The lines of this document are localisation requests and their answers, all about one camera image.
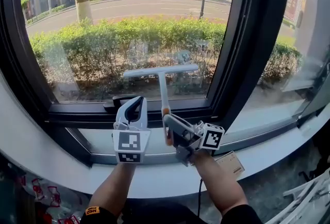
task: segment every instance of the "window frame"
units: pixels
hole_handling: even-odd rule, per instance
[[[233,0],[224,43],[212,83],[203,99],[170,100],[172,113],[194,123],[217,123],[227,130],[257,85],[273,50],[287,0]],[[62,148],[87,166],[115,164],[114,154],[92,153],[77,128],[112,129],[117,109],[104,103],[57,104],[29,43],[19,0],[0,0],[1,70],[23,107]],[[148,101],[148,125],[162,126],[160,101]],[[217,154],[239,150],[278,136],[297,126],[292,117],[271,131],[256,130],[249,138],[230,142]],[[176,162],[174,153],[148,154],[145,163]]]

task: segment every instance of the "road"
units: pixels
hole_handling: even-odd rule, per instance
[[[91,5],[93,23],[101,19],[119,21],[128,17],[162,15],[166,18],[180,18],[187,16],[199,17],[202,0],[112,0],[102,1]],[[205,2],[204,17],[217,22],[226,23],[230,12],[230,5],[221,2]],[[59,30],[77,21],[76,9],[60,12],[33,25],[27,26],[27,33]],[[282,24],[279,35],[293,37],[294,31]]]

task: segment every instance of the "paper tag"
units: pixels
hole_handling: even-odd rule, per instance
[[[217,163],[226,172],[233,173],[235,178],[237,178],[241,173],[245,171],[243,165],[238,160],[235,152],[233,151],[217,159]]]

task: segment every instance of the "black cable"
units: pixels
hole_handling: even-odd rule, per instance
[[[198,191],[198,210],[197,210],[197,217],[198,218],[200,217],[200,211],[201,211],[202,183],[203,183],[203,179],[201,179],[200,190]]]

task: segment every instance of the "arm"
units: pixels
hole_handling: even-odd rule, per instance
[[[124,207],[136,165],[117,164],[94,192],[88,206],[100,206],[118,217]]]
[[[213,203],[222,216],[238,205],[248,204],[235,178],[226,173],[206,151],[196,152],[191,161],[195,163]]]

